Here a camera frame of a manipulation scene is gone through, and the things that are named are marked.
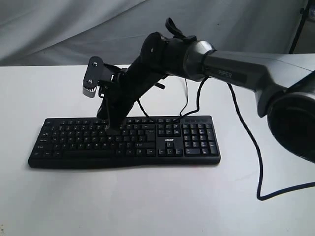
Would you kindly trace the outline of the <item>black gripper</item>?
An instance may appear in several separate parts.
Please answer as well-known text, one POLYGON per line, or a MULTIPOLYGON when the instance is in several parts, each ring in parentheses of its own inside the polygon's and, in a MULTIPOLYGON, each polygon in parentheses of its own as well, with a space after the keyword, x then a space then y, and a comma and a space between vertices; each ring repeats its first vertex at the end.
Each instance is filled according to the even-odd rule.
POLYGON ((126 120, 134 103, 144 95, 164 74, 154 71, 148 65, 137 58, 119 76, 118 86, 101 90, 98 95, 102 98, 102 104, 97 111, 97 118, 108 121, 106 131, 108 134, 118 134, 120 126, 126 120))

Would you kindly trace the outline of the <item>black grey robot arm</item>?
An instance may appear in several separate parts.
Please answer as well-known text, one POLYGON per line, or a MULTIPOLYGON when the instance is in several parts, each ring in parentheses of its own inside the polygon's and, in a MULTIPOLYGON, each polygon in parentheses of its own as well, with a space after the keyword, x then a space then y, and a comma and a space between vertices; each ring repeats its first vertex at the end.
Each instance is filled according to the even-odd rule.
POLYGON ((178 76, 195 82, 219 79, 252 91, 257 114, 267 118, 277 142, 291 153, 315 160, 314 54, 260 54, 219 51, 196 36, 184 36, 171 19, 172 38, 159 32, 144 40, 127 70, 116 69, 100 86, 104 99, 97 117, 116 129, 133 104, 160 79, 178 76))

